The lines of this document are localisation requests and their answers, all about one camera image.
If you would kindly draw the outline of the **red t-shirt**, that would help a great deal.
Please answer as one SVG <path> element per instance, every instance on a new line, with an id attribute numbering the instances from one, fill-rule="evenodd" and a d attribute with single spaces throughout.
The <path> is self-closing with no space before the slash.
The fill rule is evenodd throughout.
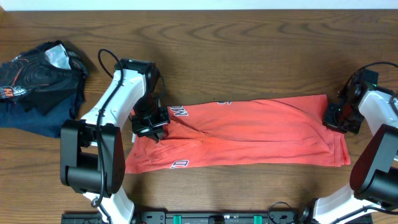
<path id="1" fill-rule="evenodd" d="M 325 95 L 171 106 L 161 140 L 134 141 L 126 172 L 258 163 L 340 167 L 345 137 L 322 123 Z"/>

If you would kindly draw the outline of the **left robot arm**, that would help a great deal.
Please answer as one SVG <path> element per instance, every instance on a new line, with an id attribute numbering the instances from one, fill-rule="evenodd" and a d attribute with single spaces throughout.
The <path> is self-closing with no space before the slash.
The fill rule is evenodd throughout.
<path id="1" fill-rule="evenodd" d="M 154 62 L 122 59 L 97 104 L 60 133 L 60 180 L 82 194 L 96 213 L 65 213 L 62 223 L 134 223 L 134 203 L 122 187 L 125 158 L 121 130 L 127 119 L 137 137 L 159 141 L 170 123 L 167 108 L 152 96 L 160 77 Z"/>

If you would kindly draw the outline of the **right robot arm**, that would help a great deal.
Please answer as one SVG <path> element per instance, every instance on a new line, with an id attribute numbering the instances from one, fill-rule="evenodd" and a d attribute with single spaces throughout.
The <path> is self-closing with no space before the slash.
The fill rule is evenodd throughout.
<path id="1" fill-rule="evenodd" d="M 329 104 L 323 123 L 357 134 L 366 121 L 373 138 L 351 171 L 349 184 L 318 198 L 296 223 L 372 223 L 374 212 L 397 215 L 397 93 L 379 86 L 377 72 L 358 69 Z"/>

